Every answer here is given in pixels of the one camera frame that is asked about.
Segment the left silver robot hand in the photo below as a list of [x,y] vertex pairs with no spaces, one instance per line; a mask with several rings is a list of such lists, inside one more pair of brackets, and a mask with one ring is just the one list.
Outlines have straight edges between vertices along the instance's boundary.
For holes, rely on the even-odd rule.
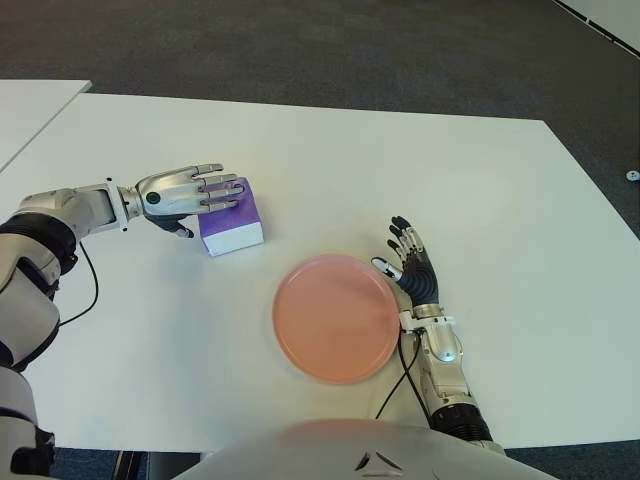
[[201,164],[143,178],[135,185],[143,216],[181,238],[194,232],[182,224],[190,216],[235,207],[244,186],[221,164]]

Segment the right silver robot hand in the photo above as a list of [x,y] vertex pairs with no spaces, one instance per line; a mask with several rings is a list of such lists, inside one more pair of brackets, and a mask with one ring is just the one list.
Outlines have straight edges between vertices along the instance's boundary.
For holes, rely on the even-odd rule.
[[398,256],[401,267],[385,258],[371,258],[371,264],[392,279],[409,297],[412,306],[439,303],[439,286],[435,269],[417,230],[402,216],[393,216],[389,231],[395,239],[388,247]]

